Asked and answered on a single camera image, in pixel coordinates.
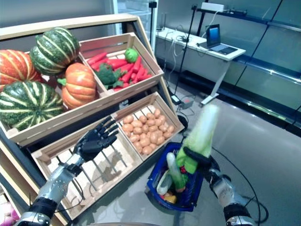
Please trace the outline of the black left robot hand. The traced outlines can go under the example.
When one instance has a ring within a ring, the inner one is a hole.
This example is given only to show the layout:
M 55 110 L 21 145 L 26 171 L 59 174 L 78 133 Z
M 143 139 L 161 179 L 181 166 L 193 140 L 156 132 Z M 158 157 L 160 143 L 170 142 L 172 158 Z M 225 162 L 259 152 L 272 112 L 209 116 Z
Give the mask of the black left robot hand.
M 103 149 L 117 140 L 118 125 L 108 116 L 82 136 L 73 149 L 84 162 L 94 159 Z

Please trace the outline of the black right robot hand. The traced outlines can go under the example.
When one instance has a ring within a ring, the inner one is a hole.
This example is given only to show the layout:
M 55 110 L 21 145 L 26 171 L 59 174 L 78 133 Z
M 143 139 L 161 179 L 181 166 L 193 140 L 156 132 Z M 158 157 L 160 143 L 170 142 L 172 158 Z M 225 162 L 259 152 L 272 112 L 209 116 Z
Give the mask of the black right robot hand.
M 184 147 L 183 150 L 188 157 L 198 163 L 197 169 L 201 173 L 202 177 L 206 180 L 209 180 L 211 178 L 210 170 L 220 171 L 218 163 L 211 155 L 207 158 L 197 152 L 190 150 L 187 147 Z

